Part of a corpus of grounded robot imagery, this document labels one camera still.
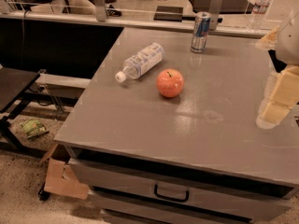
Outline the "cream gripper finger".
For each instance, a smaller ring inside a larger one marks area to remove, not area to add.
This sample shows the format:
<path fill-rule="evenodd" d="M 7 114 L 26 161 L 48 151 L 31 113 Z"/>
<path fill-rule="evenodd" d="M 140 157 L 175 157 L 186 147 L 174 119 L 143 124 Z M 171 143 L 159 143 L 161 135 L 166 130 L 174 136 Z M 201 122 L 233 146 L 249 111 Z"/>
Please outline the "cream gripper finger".
<path fill-rule="evenodd" d="M 263 101 L 260 107 L 260 118 L 273 124 L 280 124 L 290 113 L 290 109 L 276 103 Z"/>
<path fill-rule="evenodd" d="M 287 65 L 278 74 L 270 100 L 287 107 L 294 107 L 299 102 L 299 66 Z"/>

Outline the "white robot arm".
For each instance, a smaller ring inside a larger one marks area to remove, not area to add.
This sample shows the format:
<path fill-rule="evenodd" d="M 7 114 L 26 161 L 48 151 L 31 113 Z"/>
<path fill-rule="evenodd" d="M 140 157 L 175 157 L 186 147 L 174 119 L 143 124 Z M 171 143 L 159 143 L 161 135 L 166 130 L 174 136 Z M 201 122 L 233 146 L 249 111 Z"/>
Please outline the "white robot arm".
<path fill-rule="evenodd" d="M 256 124 L 262 129 L 272 129 L 280 124 L 299 102 L 299 11 L 291 10 L 275 35 L 266 35 L 276 39 L 275 53 L 286 67 L 281 72 L 273 72 L 267 79 Z"/>

